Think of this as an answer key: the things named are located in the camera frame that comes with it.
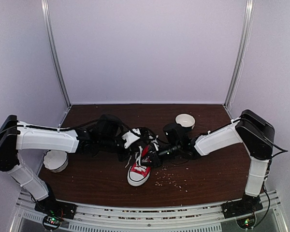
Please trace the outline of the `red canvas sneaker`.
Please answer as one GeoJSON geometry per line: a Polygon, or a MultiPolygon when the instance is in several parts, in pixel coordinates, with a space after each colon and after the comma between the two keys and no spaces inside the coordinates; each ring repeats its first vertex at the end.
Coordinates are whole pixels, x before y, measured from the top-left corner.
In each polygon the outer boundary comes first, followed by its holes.
{"type": "Polygon", "coordinates": [[[135,162],[129,168],[127,181],[133,187],[143,185],[150,176],[151,167],[142,165],[143,158],[146,162],[149,161],[149,158],[146,157],[148,149],[148,145],[145,148],[139,146],[139,151],[135,153],[135,162]]]}

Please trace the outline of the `white shoelace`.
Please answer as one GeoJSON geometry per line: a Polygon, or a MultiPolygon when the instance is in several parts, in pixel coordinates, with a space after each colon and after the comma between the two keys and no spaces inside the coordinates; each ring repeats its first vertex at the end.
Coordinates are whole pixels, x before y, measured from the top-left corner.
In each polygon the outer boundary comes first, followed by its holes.
{"type": "Polygon", "coordinates": [[[129,167],[128,179],[134,182],[140,182],[149,177],[151,172],[151,167],[142,165],[143,162],[150,162],[150,158],[147,157],[147,153],[150,148],[158,150],[158,135],[150,135],[148,139],[141,139],[141,137],[136,136],[132,133],[126,133],[122,136],[122,139],[125,140],[124,147],[130,148],[132,150],[133,145],[137,145],[138,151],[135,154],[135,162],[129,167]]]}

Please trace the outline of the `white scalloped bowl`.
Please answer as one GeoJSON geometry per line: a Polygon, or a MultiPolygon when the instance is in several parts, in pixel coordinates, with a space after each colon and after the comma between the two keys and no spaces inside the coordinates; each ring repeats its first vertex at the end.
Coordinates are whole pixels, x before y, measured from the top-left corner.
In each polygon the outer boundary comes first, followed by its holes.
{"type": "Polygon", "coordinates": [[[48,150],[43,158],[43,164],[51,172],[62,172],[68,166],[68,153],[65,151],[48,150]]]}

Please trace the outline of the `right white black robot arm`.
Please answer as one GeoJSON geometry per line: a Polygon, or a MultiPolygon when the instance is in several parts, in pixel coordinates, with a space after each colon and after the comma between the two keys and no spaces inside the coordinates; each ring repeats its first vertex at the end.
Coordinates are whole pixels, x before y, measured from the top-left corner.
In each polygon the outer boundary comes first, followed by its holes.
{"type": "Polygon", "coordinates": [[[169,123],[163,128],[167,144],[159,148],[151,148],[146,153],[150,167],[160,167],[166,158],[177,153],[187,155],[190,160],[199,159],[223,148],[243,144],[251,156],[245,192],[237,201],[241,213],[249,213],[259,202],[260,192],[269,174],[272,159],[287,150],[274,143],[275,129],[262,117],[244,110],[241,115],[230,123],[189,138],[192,123],[180,121],[169,123]]]}

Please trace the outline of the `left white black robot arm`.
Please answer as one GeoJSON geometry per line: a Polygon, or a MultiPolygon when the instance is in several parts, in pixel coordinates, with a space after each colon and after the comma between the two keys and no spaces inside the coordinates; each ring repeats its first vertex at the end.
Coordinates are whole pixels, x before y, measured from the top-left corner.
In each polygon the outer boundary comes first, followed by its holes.
{"type": "Polygon", "coordinates": [[[38,149],[49,152],[97,153],[100,150],[117,153],[123,160],[130,146],[142,138],[139,129],[131,129],[113,115],[69,128],[52,128],[7,117],[0,128],[0,171],[7,172],[26,189],[37,204],[54,215],[60,210],[51,187],[41,180],[18,156],[20,150],[38,149]]]}

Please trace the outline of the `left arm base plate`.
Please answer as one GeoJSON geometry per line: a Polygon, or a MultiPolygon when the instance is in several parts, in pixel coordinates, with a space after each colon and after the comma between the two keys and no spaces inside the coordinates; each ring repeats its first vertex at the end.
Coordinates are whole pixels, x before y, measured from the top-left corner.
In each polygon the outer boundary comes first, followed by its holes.
{"type": "Polygon", "coordinates": [[[34,209],[35,211],[42,212],[58,219],[74,219],[77,205],[73,203],[56,202],[45,206],[37,202],[34,209]]]}

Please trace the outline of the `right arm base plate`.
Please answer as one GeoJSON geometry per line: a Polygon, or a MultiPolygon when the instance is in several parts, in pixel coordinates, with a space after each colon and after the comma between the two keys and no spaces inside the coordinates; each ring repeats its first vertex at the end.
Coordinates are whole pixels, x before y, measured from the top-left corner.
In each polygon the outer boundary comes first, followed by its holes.
{"type": "Polygon", "coordinates": [[[263,205],[260,201],[254,202],[252,200],[241,199],[238,201],[223,203],[221,208],[224,218],[233,218],[262,210],[263,205]]]}

